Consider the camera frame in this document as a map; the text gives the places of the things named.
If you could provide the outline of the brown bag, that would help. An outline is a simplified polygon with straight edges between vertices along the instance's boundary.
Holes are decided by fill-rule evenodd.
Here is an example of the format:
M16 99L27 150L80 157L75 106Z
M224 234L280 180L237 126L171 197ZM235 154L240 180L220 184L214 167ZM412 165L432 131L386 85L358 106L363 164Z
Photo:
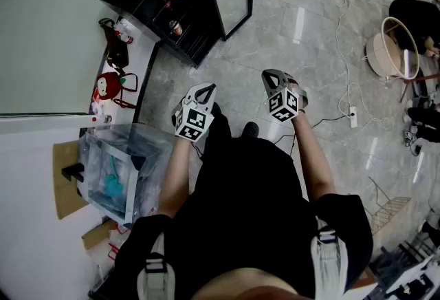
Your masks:
M115 69L124 69L129 65L127 44L122 41L114 30L114 21L109 18L99 20L107 40L107 63Z

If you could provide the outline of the flat cardboard sheet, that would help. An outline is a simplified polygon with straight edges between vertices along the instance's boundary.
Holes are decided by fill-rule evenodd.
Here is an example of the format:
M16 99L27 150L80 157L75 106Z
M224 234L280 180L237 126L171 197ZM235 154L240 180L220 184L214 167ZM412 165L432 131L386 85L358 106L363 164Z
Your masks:
M58 219L62 220L88 205L77 187L82 182L74 178L69 181L61 173L62 168L81 163L78 141L54 144L52 158L55 208Z

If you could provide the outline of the person's right hand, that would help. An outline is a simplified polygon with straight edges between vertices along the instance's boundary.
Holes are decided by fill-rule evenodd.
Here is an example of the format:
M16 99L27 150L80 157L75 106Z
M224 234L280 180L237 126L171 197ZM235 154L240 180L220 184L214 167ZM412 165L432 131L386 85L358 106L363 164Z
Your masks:
M289 83L289 88L292 92L298 94L298 108L304 109L309 102L306 91L303 90L298 83Z

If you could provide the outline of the black bracket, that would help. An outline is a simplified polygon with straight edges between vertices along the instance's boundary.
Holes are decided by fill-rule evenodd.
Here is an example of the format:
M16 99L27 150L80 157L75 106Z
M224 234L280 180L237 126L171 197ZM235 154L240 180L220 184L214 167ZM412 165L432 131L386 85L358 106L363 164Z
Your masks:
M84 165L82 163L76 163L68 167L61 169L62 175L69 181L73 178L79 182L84 182L83 173L85 171Z

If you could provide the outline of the white bottle with red cap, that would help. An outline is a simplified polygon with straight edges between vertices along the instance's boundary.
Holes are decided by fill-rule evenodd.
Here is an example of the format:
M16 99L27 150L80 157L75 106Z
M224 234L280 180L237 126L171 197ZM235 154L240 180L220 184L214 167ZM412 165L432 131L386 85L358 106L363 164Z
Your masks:
M123 42L127 44L132 44L133 37L130 35L127 27L123 23L115 24L114 26L115 35Z

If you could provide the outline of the white machine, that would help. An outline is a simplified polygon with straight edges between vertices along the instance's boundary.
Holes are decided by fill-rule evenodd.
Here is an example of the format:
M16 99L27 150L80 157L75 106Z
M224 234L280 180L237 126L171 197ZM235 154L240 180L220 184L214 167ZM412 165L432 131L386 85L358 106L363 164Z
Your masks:
M428 268L440 262L440 248L429 239L404 241L381 253L369 267L377 287L367 296L369 300L419 300L434 288L434 279Z

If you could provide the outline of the person's black right shoe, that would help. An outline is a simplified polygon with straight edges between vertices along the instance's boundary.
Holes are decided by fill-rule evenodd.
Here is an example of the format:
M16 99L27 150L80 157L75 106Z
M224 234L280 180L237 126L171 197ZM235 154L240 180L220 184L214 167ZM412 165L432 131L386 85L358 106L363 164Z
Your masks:
M259 136L259 126L255 122L247 122L243 128L242 138L257 138Z

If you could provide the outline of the person's right forearm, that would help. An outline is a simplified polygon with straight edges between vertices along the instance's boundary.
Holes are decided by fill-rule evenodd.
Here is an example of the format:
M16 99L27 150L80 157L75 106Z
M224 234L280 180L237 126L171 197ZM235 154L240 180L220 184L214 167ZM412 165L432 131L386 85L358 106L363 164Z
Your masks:
M300 110L291 121L298 141L302 174L309 201L315 202L323 195L336 193L329 163L303 110Z

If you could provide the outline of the red plush bag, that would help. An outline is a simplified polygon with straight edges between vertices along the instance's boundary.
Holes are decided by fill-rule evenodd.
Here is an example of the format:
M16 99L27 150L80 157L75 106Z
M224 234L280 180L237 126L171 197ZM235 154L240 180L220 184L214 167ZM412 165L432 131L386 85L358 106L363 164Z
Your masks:
M124 109L135 109L136 106L124 100L124 93L136 93L138 90L138 76L134 73L119 74L105 72L97 77L98 97L100 100L112 100Z

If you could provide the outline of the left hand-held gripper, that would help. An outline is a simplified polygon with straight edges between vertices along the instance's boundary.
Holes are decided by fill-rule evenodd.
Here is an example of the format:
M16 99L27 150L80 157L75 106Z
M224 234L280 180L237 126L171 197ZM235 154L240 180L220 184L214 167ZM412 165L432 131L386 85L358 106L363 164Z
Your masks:
M217 94L214 83L192 86L172 112L175 135L197 142L207 131L214 116L211 114Z

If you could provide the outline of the person's body in black clothing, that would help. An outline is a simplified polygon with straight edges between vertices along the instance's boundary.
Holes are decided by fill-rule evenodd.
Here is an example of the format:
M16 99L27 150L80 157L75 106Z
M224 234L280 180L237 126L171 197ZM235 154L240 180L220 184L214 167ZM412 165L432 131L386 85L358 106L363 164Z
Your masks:
M362 201L310 202L274 143L214 118L194 190L174 217L136 221L115 259L117 300L337 300L371 259Z

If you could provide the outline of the transparent plastic box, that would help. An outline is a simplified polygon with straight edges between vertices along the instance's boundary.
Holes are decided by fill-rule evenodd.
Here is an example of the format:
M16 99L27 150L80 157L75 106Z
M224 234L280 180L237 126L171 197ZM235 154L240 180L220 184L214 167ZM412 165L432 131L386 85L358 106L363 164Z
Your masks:
M154 214L174 139L139 123L86 130L79 140L79 161L85 167L84 182L77 184L82 198L127 228L138 218ZM104 193L110 156L124 187L120 197Z

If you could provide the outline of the brown wooden stool legs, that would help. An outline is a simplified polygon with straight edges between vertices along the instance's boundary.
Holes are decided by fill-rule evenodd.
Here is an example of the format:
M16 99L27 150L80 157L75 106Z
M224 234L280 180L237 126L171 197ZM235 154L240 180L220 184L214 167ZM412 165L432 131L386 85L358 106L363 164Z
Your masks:
M399 102L402 103L402 101L403 101L403 99L404 99L404 97L406 95L406 92L407 92L409 84L418 83L418 82L426 81L426 80L430 80L430 79L438 79L438 78L440 78L440 73L429 75L429 76L416 77L416 78L409 79L409 80L408 79L404 79L403 83L405 84L405 88L404 88L404 90L402 92L402 95L401 95L401 98L400 98Z

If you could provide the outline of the person's left forearm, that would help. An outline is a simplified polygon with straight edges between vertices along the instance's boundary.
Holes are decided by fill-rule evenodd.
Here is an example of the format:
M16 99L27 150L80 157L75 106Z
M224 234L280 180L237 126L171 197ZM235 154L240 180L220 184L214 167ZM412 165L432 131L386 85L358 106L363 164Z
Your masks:
M176 137L162 183L157 213L174 217L189 196L191 142Z

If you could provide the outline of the white low ledge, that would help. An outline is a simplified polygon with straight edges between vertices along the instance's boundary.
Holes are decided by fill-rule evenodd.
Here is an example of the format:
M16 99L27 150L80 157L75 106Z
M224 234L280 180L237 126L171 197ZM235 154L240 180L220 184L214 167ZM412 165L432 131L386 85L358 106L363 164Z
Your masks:
M111 123L103 125L139 122L146 86L160 46L159 43L156 43L128 20L119 17L118 21L126 25L130 35L134 38L132 44L127 45L129 65L124 68L124 71L137 75L138 89L136 93L125 92L123 97L125 101L134 104L136 108L124 109L115 104L112 100L100 100L97 105L91 104L91 110L97 111L97 115L111 115Z

